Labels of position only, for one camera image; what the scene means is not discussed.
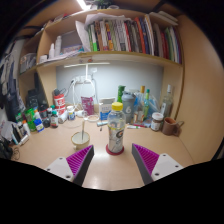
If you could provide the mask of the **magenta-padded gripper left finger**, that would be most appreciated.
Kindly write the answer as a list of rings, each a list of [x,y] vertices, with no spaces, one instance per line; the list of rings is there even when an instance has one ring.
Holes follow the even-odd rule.
[[[57,158],[46,171],[81,186],[93,156],[94,146],[90,145],[67,158]]]

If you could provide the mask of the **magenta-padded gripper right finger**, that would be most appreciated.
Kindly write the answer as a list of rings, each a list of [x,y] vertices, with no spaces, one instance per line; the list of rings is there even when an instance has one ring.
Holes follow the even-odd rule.
[[[145,185],[182,169],[168,154],[157,154],[137,144],[132,144],[132,155]]]

